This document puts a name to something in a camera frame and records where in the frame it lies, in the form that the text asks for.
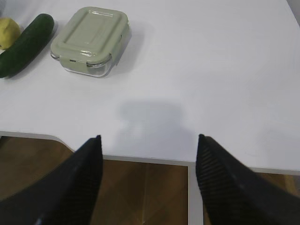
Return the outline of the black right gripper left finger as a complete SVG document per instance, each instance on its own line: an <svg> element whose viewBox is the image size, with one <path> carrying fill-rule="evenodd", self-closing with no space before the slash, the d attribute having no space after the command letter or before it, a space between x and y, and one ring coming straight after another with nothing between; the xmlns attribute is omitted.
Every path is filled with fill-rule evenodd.
<svg viewBox="0 0 300 225"><path fill-rule="evenodd" d="M101 137L90 138L33 185L0 202L2 225L88 225L103 175Z"/></svg>

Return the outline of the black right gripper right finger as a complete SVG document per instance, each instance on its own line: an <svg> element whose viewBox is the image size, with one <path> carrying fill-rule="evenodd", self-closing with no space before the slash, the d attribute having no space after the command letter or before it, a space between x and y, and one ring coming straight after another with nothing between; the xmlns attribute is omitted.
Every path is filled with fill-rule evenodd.
<svg viewBox="0 0 300 225"><path fill-rule="evenodd" d="M200 134L195 173L213 225L298 225L300 199L253 172Z"/></svg>

